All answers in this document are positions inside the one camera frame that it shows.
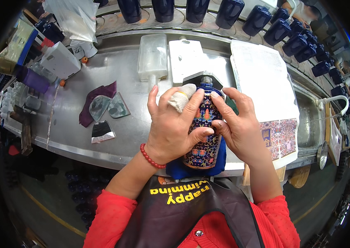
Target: red shirt sleeve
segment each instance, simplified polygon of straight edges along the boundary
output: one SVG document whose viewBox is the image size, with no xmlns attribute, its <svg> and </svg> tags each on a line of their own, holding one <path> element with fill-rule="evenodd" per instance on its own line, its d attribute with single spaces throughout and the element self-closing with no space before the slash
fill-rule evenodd
<svg viewBox="0 0 350 248">
<path fill-rule="evenodd" d="M 257 205 L 251 203 L 266 247 L 300 247 L 300 238 L 290 217 L 285 196 L 277 196 Z"/>
<path fill-rule="evenodd" d="M 102 190 L 97 203 L 95 218 L 83 248 L 114 247 L 137 207 L 137 201 Z"/>
</svg>

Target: black apron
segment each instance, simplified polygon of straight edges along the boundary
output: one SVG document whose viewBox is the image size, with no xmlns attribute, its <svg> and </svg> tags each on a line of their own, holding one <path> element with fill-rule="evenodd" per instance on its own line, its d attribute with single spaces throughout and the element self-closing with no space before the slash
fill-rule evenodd
<svg viewBox="0 0 350 248">
<path fill-rule="evenodd" d="M 212 211 L 225 215 L 238 247 L 264 247 L 247 197 L 229 179 L 162 183 L 150 178 L 116 248 L 176 248 Z"/>
</svg>

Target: sink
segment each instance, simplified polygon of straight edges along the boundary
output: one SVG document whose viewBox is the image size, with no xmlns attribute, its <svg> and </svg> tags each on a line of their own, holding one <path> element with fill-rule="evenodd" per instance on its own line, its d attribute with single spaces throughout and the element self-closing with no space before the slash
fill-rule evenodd
<svg viewBox="0 0 350 248">
<path fill-rule="evenodd" d="M 298 147 L 315 148 L 321 143 L 321 113 L 306 94 L 295 90 L 299 107 Z"/>
</svg>

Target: yellow floor line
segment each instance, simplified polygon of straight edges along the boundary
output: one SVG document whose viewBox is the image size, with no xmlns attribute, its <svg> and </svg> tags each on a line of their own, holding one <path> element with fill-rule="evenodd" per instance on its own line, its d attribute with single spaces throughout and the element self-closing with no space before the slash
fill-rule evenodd
<svg viewBox="0 0 350 248">
<path fill-rule="evenodd" d="M 32 201 L 35 202 L 35 204 L 37 206 L 39 206 L 44 212 L 46 212 L 49 216 L 51 216 L 54 220 L 58 221 L 61 225 L 63 225 L 64 227 L 68 228 L 70 231 L 77 233 L 78 235 L 82 236 L 83 238 L 85 238 L 85 233 L 83 233 L 82 231 L 80 231 L 79 229 L 71 226 L 69 223 L 67 223 L 66 221 L 62 220 L 61 218 L 59 218 L 58 216 L 56 216 L 53 212 L 49 211 L 45 206 L 43 206 L 43 204 L 41 204 L 38 200 L 36 200 L 36 198 L 34 198 L 25 188 L 24 186 L 21 185 L 21 189 L 25 192 L 25 194 L 27 196 L 29 196 L 30 199 L 32 199 Z"/>
<path fill-rule="evenodd" d="M 321 197 L 321 199 L 319 201 L 317 201 L 316 204 L 314 204 L 314 206 L 312 206 L 309 210 L 307 210 L 304 214 L 302 214 L 299 218 L 297 218 L 296 220 L 292 221 L 292 223 L 295 225 L 296 223 L 298 223 L 301 219 L 303 219 L 304 217 L 306 217 L 306 215 L 308 215 L 311 211 L 313 211 L 313 209 L 315 209 L 324 199 L 325 197 L 327 197 L 329 195 L 329 193 L 332 191 L 332 189 L 336 186 L 337 182 L 335 183 L 335 185 L 333 185 L 331 187 L 331 189 L 323 196 Z"/>
</svg>

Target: rhinestone button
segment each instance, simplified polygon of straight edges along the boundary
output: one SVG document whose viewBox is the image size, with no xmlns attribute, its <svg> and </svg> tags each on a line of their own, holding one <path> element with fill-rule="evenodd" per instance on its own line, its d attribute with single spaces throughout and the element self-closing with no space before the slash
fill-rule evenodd
<svg viewBox="0 0 350 248">
<path fill-rule="evenodd" d="M 198 236 L 198 237 L 202 236 L 203 234 L 204 234 L 204 233 L 203 233 L 201 230 L 198 230 L 198 231 L 196 231 L 196 233 L 195 233 L 195 235 Z"/>
</svg>

